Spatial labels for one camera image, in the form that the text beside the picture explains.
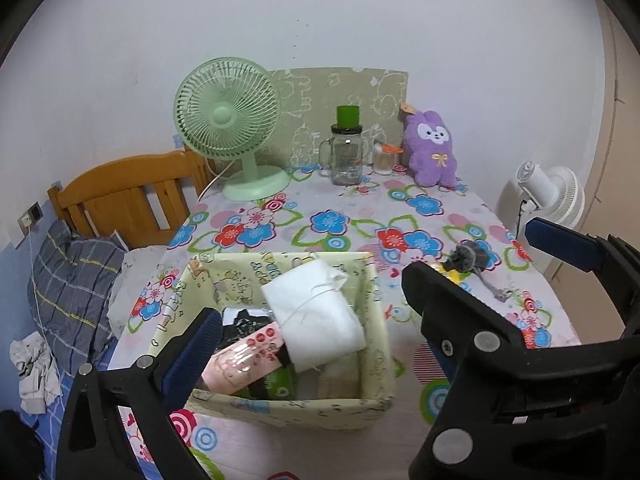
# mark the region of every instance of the wooden bed frame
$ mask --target wooden bed frame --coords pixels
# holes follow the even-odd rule
[[[190,178],[199,195],[211,180],[207,160],[190,150],[130,156],[93,168],[62,190],[52,187],[48,195],[58,218],[82,235],[117,230],[131,249],[167,245],[189,215],[181,178]],[[155,190],[169,229],[158,226],[144,186]]]

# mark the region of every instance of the blue bed sheet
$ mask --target blue bed sheet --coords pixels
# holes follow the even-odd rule
[[[107,351],[97,365],[98,370],[107,369],[117,343],[118,341],[114,340],[109,344]],[[47,413],[44,415],[31,415],[31,413],[20,410],[20,416],[25,424],[33,427],[36,422],[39,422],[36,433],[40,437],[44,447],[45,470],[41,475],[41,478],[44,480],[55,480],[56,478],[56,451],[58,450],[60,426],[62,424],[62,416],[65,412],[66,400],[71,390],[71,384],[73,383],[71,375],[62,370],[60,366],[58,369],[60,372],[60,389],[62,390],[62,396],[58,397],[50,406],[47,406]],[[139,460],[139,462],[147,479],[162,480],[158,468],[156,468],[153,463],[144,460]]]

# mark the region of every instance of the fan base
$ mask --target fan base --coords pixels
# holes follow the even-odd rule
[[[222,194],[229,200],[250,202],[260,198],[267,198],[285,189],[290,177],[276,166],[258,166],[257,180],[247,181],[243,171],[229,177],[222,189]]]

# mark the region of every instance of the purple stuffed toy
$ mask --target purple stuffed toy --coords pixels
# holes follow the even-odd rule
[[[411,151],[409,167],[414,170],[418,186],[455,187],[458,163],[449,131],[436,112],[407,116],[404,145]]]

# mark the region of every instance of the blue wall paint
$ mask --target blue wall paint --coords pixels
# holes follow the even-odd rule
[[[40,250],[40,245],[47,231],[56,219],[51,202],[42,205],[43,218],[31,232],[31,250],[33,257]],[[27,302],[27,285],[31,276],[31,257],[29,239],[14,248],[7,245],[0,251],[0,410],[17,410],[20,407],[18,396],[18,373],[9,360],[9,344],[11,341],[23,339],[36,330]]]

